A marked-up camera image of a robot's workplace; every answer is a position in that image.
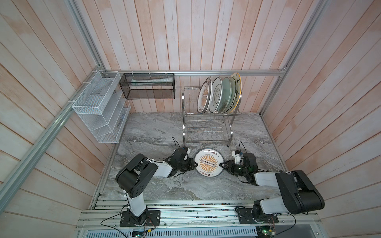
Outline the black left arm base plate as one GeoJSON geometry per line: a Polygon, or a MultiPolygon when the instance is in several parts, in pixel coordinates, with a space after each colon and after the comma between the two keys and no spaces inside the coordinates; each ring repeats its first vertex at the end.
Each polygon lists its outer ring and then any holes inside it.
{"type": "Polygon", "coordinates": [[[157,227],[160,224],[161,211],[146,210],[140,216],[135,216],[130,210],[122,212],[120,227],[157,227]]]}

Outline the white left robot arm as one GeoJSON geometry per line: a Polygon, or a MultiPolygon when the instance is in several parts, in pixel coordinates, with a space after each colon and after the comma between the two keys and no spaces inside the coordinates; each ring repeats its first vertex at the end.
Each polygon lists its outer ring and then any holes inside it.
{"type": "Polygon", "coordinates": [[[116,175],[120,189],[127,194],[129,212],[139,218],[147,210],[143,191],[153,177],[171,178],[194,170],[198,163],[189,156],[187,147],[180,147],[167,158],[150,159],[136,155],[116,175]]]}

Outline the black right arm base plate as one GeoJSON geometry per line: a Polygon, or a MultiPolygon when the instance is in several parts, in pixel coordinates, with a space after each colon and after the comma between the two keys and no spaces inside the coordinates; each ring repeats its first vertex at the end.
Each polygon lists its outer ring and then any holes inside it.
{"type": "Polygon", "coordinates": [[[243,206],[238,206],[235,208],[235,212],[238,215],[240,224],[279,223],[279,219],[276,215],[262,213],[257,208],[246,208],[243,206]]]}

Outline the pale green plate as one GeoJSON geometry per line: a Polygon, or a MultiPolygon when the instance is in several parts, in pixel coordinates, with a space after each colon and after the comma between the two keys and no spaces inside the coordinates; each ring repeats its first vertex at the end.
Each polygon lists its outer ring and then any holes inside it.
{"type": "Polygon", "coordinates": [[[227,107],[227,104],[230,100],[230,96],[231,96],[230,78],[225,77],[222,80],[222,94],[221,94],[220,104],[218,106],[218,112],[220,112],[220,113],[225,112],[225,108],[227,107]]]}

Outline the orange sunburst plate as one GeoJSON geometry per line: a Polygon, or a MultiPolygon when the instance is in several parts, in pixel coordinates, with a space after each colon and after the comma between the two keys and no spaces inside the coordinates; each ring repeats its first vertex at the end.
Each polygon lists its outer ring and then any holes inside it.
{"type": "Polygon", "coordinates": [[[211,148],[200,150],[195,156],[194,161],[197,163],[196,170],[205,177],[213,178],[223,172],[220,164],[225,160],[220,152],[211,148]]]}
{"type": "Polygon", "coordinates": [[[203,83],[203,85],[200,88],[198,100],[197,100],[197,111],[199,113],[202,113],[205,109],[205,103],[207,98],[207,83],[206,81],[203,83]]]}

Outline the cream plate with berry sprigs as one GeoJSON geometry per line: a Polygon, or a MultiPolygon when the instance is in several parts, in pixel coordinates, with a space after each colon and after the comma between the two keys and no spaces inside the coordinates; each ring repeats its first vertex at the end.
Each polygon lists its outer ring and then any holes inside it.
{"type": "Polygon", "coordinates": [[[236,81],[234,79],[234,77],[230,77],[229,78],[230,80],[230,83],[231,83],[231,97],[230,97],[230,101],[228,103],[228,107],[227,107],[227,113],[229,113],[232,109],[232,105],[233,105],[233,102],[235,100],[235,96],[236,96],[236,81]]]}

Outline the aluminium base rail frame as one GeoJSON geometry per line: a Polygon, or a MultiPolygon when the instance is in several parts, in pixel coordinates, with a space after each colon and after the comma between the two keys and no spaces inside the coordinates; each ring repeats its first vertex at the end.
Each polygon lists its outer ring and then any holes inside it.
{"type": "Polygon", "coordinates": [[[275,214],[263,223],[253,220],[252,200],[147,201],[158,217],[146,225],[121,227],[126,201],[99,200],[81,212],[76,238],[326,238],[318,214],[275,214]]]}

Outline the stainless steel dish rack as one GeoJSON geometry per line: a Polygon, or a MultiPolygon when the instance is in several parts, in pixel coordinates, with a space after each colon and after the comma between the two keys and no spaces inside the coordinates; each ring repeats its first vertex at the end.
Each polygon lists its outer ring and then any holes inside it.
{"type": "Polygon", "coordinates": [[[233,139],[232,125],[238,108],[233,113],[199,113],[197,100],[200,87],[185,87],[182,91],[183,144],[223,143],[230,146],[233,139]]]}

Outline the white plate with flower outline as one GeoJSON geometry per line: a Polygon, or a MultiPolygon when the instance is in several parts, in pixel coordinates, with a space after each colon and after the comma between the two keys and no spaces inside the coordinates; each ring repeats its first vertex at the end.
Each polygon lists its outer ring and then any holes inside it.
{"type": "Polygon", "coordinates": [[[209,111],[214,113],[221,99],[222,80],[220,77],[216,78],[212,83],[212,92],[209,100],[209,111]]]}

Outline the black mesh wall basket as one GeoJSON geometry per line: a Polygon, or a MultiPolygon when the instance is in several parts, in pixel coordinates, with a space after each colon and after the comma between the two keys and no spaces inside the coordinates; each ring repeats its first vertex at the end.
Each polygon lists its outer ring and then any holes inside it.
{"type": "Polygon", "coordinates": [[[119,86],[128,100],[173,100],[176,96],[173,73],[124,73],[119,86]]]}

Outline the dark-rim lettered white plate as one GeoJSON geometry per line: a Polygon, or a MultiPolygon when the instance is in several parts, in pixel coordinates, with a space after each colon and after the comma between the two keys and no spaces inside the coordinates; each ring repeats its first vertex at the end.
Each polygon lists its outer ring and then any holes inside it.
{"type": "Polygon", "coordinates": [[[208,91],[207,91],[207,98],[206,98],[205,109],[204,109],[205,113],[208,111],[209,103],[210,103],[210,98],[211,98],[211,94],[212,94],[212,82],[211,82],[210,77],[208,77],[206,79],[206,83],[207,83],[207,89],[208,89],[208,91]]]}

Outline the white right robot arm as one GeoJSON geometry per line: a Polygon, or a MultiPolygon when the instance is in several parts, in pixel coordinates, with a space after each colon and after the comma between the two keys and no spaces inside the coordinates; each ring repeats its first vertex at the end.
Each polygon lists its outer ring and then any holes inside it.
{"type": "Polygon", "coordinates": [[[252,208],[236,207],[241,224],[278,222],[277,214],[305,214],[322,210],[325,202],[316,187],[302,170],[271,172],[259,169],[253,153],[233,152],[233,161],[219,166],[229,174],[244,177],[254,186],[278,188],[280,196],[256,200],[252,208]]]}

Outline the cat and stars orange-rim plate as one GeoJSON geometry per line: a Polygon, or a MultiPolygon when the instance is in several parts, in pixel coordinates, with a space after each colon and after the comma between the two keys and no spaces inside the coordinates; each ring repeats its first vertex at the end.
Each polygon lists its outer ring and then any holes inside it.
{"type": "Polygon", "coordinates": [[[235,80],[236,85],[236,93],[233,100],[233,104],[230,108],[230,113],[233,113],[238,108],[238,103],[241,99],[241,93],[242,93],[242,79],[241,76],[238,73],[234,73],[232,75],[232,78],[235,80]]]}

